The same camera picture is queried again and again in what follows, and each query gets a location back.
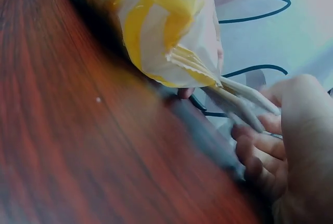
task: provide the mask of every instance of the yellow and white plastic bag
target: yellow and white plastic bag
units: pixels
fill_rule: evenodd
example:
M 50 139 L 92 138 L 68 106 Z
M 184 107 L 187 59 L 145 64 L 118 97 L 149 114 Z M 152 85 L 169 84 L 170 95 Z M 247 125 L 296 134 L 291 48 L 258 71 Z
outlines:
M 132 63 L 168 87 L 220 86 L 207 0 L 83 0 L 120 34 Z

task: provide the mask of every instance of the hand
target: hand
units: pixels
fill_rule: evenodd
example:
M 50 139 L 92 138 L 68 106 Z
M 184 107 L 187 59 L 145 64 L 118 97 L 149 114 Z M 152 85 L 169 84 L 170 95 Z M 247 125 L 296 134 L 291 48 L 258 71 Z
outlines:
M 283 140 L 234 127 L 246 179 L 272 201 L 276 223 L 333 223 L 333 100 L 309 75 L 262 93 L 281 107 L 262 124 Z
M 222 66 L 223 66 L 223 48 L 222 48 L 222 43 L 221 43 L 219 20 L 217 19 L 214 0 L 206 0 L 206 3 L 213 4 L 212 17 L 213 17 L 213 22 L 215 25 L 215 30 L 216 30 L 216 33 L 214 33 L 214 34 L 216 34 L 216 49 L 217 49 L 217 58 L 218 58 L 217 66 L 221 73 Z M 194 92 L 194 88 L 181 88 L 178 90 L 178 95 L 183 99 L 187 99 L 192 95 L 193 92 Z

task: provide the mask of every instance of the white fabric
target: white fabric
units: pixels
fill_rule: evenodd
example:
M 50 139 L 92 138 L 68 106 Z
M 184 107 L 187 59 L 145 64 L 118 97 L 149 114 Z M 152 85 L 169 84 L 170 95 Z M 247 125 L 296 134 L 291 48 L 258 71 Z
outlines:
M 333 87 L 331 0 L 290 1 L 289 8 L 270 17 L 220 24 L 225 54 L 223 74 L 272 64 L 288 71 L 288 76 L 313 74 L 327 90 Z M 287 5 L 284 0 L 215 0 L 215 3 L 219 20 L 255 17 Z M 258 88 L 285 78 L 279 71 L 263 69 L 232 79 Z M 219 111 L 200 89 L 195 95 L 208 110 Z M 209 117 L 209 120 L 228 133 L 230 122 L 219 117 Z

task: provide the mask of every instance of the wooden table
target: wooden table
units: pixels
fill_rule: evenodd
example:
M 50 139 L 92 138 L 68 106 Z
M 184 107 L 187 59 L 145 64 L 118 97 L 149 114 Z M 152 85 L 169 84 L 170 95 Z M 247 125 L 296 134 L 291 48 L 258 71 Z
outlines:
M 231 147 L 92 18 L 73 0 L 0 0 L 0 223 L 266 221 L 227 172 Z

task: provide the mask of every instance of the reddish-brown wood surface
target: reddish-brown wood surface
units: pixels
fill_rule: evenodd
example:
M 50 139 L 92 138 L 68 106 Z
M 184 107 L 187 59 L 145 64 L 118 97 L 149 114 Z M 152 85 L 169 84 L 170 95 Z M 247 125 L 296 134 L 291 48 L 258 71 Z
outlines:
M 0 223 L 265 221 L 222 137 L 92 21 L 72 0 L 0 0 Z

